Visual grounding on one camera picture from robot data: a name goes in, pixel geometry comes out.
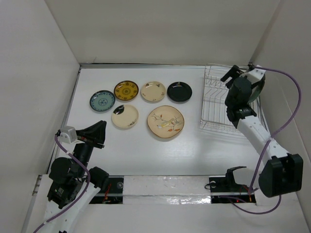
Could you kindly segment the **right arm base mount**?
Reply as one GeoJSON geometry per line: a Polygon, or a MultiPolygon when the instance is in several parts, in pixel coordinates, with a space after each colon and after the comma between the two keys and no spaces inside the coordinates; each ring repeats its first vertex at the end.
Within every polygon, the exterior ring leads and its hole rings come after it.
{"type": "Polygon", "coordinates": [[[241,193],[249,191],[250,176],[252,171],[246,166],[231,167],[225,175],[210,176],[208,179],[209,189],[212,193],[241,193]]]}

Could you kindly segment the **beige bird branch plate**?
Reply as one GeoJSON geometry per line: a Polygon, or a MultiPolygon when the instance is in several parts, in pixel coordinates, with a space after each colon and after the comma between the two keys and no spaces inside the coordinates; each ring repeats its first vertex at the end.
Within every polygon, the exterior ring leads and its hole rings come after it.
{"type": "Polygon", "coordinates": [[[169,105],[155,108],[147,117],[150,131],[164,139],[177,136],[183,130],[184,124],[185,120],[181,112],[169,105]]]}

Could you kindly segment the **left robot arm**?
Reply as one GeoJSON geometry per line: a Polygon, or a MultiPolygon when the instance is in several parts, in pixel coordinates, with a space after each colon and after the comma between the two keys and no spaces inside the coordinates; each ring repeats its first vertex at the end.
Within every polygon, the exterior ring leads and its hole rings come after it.
{"type": "Polygon", "coordinates": [[[108,188],[106,171],[87,168],[94,148],[104,147],[106,125],[100,120],[85,129],[64,126],[57,131],[54,140],[66,156],[52,162],[44,220],[34,232],[71,233],[90,201],[108,188]]]}

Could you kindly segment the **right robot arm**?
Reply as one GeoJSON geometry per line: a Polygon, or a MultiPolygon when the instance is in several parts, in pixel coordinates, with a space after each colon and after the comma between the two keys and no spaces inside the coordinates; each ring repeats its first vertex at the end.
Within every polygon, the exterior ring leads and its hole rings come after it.
{"type": "Polygon", "coordinates": [[[242,70],[234,65],[221,78],[228,93],[225,99],[226,114],[233,126],[239,130],[259,154],[249,192],[260,189],[268,197],[275,197],[301,190],[303,159],[291,154],[276,140],[275,136],[293,120],[274,133],[269,133],[250,104],[256,100],[265,84],[267,68],[249,65],[242,70]]]}

